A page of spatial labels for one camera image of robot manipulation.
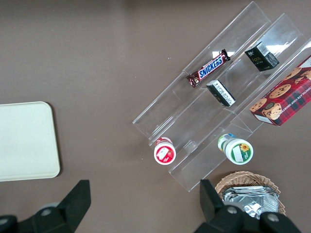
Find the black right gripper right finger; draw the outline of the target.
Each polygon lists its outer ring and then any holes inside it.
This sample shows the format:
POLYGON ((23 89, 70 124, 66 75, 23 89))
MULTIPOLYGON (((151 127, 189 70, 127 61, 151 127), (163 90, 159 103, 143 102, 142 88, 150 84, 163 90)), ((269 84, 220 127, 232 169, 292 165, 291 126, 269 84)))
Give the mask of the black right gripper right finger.
POLYGON ((209 180, 200 181, 200 205, 205 222, 196 233, 299 233, 285 215, 265 212, 256 219, 240 208, 225 205, 209 180))

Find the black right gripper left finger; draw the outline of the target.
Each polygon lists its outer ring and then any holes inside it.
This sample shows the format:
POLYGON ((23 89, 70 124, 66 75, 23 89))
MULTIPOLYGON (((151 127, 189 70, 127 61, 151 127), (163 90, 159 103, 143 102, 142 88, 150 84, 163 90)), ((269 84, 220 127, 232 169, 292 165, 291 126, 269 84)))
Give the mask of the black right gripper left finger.
POLYGON ((73 233, 91 205, 90 182, 80 180, 55 207, 39 210, 19 222, 14 215, 0 217, 2 233, 73 233))

